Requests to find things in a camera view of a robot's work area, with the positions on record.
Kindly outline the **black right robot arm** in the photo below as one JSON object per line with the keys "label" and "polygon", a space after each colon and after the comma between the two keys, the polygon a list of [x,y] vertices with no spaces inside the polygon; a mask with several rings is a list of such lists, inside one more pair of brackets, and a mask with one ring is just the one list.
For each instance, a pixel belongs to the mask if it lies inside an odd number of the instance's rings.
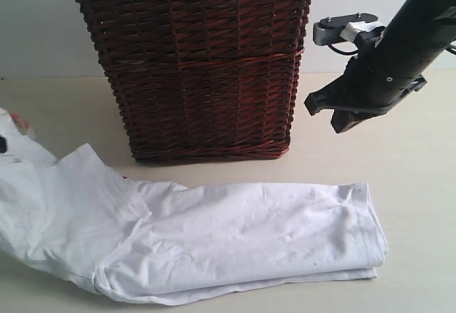
{"label": "black right robot arm", "polygon": [[333,129],[345,133],[419,91],[423,71],[444,51],[455,52],[455,0],[406,0],[386,26],[368,13],[327,17],[313,25],[313,42],[356,47],[343,74],[304,101],[312,116],[331,110]]}

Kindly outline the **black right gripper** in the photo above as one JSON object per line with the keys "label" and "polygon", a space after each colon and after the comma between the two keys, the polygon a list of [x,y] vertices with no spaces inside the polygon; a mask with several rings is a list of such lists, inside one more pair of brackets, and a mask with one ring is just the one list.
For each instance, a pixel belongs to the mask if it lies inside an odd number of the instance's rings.
{"label": "black right gripper", "polygon": [[345,133],[366,120],[383,116],[413,91],[426,84],[422,72],[428,66],[428,53],[402,34],[372,31],[355,38],[359,49],[344,75],[354,98],[346,105],[346,81],[342,77],[310,93],[304,106],[311,116],[333,110],[331,126]]}

